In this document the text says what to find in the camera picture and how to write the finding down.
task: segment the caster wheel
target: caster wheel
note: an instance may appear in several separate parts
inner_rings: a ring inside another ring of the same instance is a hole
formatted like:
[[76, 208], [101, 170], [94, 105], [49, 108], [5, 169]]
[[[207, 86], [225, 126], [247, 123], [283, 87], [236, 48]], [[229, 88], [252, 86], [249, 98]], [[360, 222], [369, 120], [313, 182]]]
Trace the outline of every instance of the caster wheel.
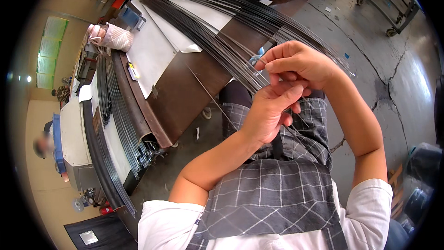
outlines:
[[393, 28], [389, 28], [386, 31], [386, 34], [387, 34], [388, 37], [393, 37], [393, 36], [396, 35], [396, 33], [397, 33], [396, 30], [394, 30]]
[[365, 0], [356, 0], [356, 3], [358, 3], [359, 6], [361, 6], [365, 3]]
[[205, 119], [207, 119], [207, 120], [210, 120], [211, 119], [211, 109], [209, 108], [209, 107], [205, 107], [203, 110], [202, 110], [202, 117], [203, 118], [205, 118]]

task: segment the metal cart frame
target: metal cart frame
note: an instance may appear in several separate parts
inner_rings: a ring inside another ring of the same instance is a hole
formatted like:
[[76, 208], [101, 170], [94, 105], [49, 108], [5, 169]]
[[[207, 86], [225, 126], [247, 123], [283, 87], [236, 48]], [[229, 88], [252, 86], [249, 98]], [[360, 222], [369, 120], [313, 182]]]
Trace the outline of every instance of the metal cart frame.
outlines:
[[[358, 5], [363, 5], [366, 0], [356, 0]], [[401, 9], [393, 2], [393, 0], [388, 0], [391, 2], [393, 6], [398, 10], [399, 15], [396, 19], [396, 21], [392, 20], [389, 15], [384, 12], [373, 0], [368, 0], [373, 6], [375, 6], [378, 11], [383, 14], [383, 16], [389, 21], [389, 23], [392, 25], [392, 28], [387, 29], [386, 34], [389, 37], [393, 37], [396, 35], [396, 33], [400, 34], [404, 28], [412, 21], [415, 14], [419, 10], [419, 5], [415, 2], [415, 0], [410, 0], [409, 3], [405, 2], [404, 0], [401, 0], [407, 7], [407, 10], [405, 12], [401, 11]], [[399, 23], [402, 22], [403, 18], [405, 18], [404, 22], [401, 24], [401, 26], [397, 26]]]

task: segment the beige wall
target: beige wall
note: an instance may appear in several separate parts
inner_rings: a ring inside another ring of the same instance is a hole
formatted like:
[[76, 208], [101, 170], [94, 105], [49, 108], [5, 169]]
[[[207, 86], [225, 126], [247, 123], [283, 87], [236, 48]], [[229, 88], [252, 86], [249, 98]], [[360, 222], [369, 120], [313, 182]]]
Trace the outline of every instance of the beige wall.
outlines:
[[57, 101], [51, 96], [51, 90], [36, 88], [35, 75], [37, 67], [37, 54], [40, 48], [42, 31], [50, 15], [69, 20], [68, 26], [60, 47], [54, 75], [54, 89], [62, 85], [62, 77], [72, 75], [74, 65], [78, 62], [83, 37], [90, 23], [99, 19], [103, 3], [96, 7], [97, 0], [41, 0], [34, 14], [29, 20], [26, 30], [28, 43], [28, 66], [30, 83], [30, 99]]
[[79, 197], [79, 192], [56, 172], [54, 159], [41, 159], [34, 153], [32, 141], [52, 120], [53, 113], [59, 114], [57, 102], [29, 101], [25, 136], [29, 182], [37, 210], [55, 246], [75, 249], [63, 225], [99, 216], [99, 208], [89, 206], [80, 213], [75, 212], [71, 202]]
[[[96, 8], [96, 2], [41, 0], [28, 20], [13, 63], [17, 68], [14, 77], [22, 75], [22, 80], [13, 84], [12, 103], [9, 106], [9, 127], [12, 137], [15, 138], [12, 139], [15, 163], [18, 164], [23, 192], [37, 222], [43, 225], [59, 249], [75, 249], [63, 225], [98, 216], [99, 210], [88, 207], [83, 212], [76, 213], [71, 207], [71, 202], [75, 197], [79, 197], [79, 192], [57, 174], [53, 159], [38, 158], [32, 148], [34, 137], [43, 130], [45, 123], [52, 119], [53, 113], [59, 113], [59, 103], [51, 96], [51, 90], [35, 88], [37, 54], [47, 17], [54, 15], [69, 20], [55, 69], [54, 89], [57, 89], [62, 85], [62, 77], [72, 75], [89, 23], [95, 23], [99, 18], [103, 3]], [[26, 74], [31, 75], [31, 83], [24, 81]]]

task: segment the fire extinguisher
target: fire extinguisher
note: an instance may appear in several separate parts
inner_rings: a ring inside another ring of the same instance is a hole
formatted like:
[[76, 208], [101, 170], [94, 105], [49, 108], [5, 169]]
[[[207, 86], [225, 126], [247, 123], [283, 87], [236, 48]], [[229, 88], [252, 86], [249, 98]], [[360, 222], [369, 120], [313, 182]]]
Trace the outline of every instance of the fire extinguisher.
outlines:
[[100, 215], [109, 214], [111, 212], [114, 212], [114, 210], [110, 206], [103, 207], [100, 209]]

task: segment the steel wire bundle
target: steel wire bundle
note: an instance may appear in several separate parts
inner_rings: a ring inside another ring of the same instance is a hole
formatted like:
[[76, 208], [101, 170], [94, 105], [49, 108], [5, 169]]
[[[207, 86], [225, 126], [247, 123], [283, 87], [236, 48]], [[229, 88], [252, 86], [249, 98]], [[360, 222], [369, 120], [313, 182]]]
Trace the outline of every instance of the steel wire bundle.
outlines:
[[136, 208], [134, 207], [133, 203], [130, 200], [130, 197], [128, 196], [128, 193], [126, 193], [125, 188], [123, 187], [122, 182], [120, 181], [119, 175], [117, 175], [117, 171], [114, 167], [114, 164], [112, 162], [107, 143], [105, 140], [105, 134], [103, 133], [103, 127], [102, 127], [102, 121], [100, 119], [99, 110], [96, 109], [96, 112], [94, 114], [94, 117], [92, 119], [92, 124], [94, 127], [94, 132], [97, 135], [97, 141], [99, 144], [100, 152], [102, 153], [103, 160], [105, 162], [105, 167], [108, 171], [108, 174], [111, 177], [111, 181], [114, 185], [114, 187], [117, 190], [117, 193], [119, 194], [120, 198], [126, 205], [126, 208], [128, 212], [135, 217], [136, 216]]
[[268, 85], [268, 81], [257, 73], [246, 58], [190, 12], [169, 0], [140, 1], [205, 50], [253, 94]]
[[99, 106], [102, 115], [103, 125], [107, 125], [111, 114], [111, 100], [107, 85], [107, 76], [105, 68], [105, 57], [100, 54], [97, 57], [97, 92], [99, 94]]
[[120, 142], [122, 143], [126, 158], [130, 163], [133, 175], [136, 179], [139, 179], [139, 172], [142, 170], [142, 167], [146, 168], [151, 164], [157, 151], [151, 144], [145, 145], [142, 141], [139, 143], [139, 139], [137, 139], [136, 131], [131, 124], [128, 111], [119, 90], [117, 77], [111, 63], [112, 59], [102, 53], [99, 54], [98, 58], [102, 60], [99, 65], [102, 66], [101, 70], [103, 70], [106, 75], [106, 88], [113, 106], [112, 114]]
[[252, 27], [277, 43], [297, 40], [324, 53], [343, 70], [350, 72], [347, 61], [313, 32], [290, 17], [256, 0], [190, 0], [216, 9]]

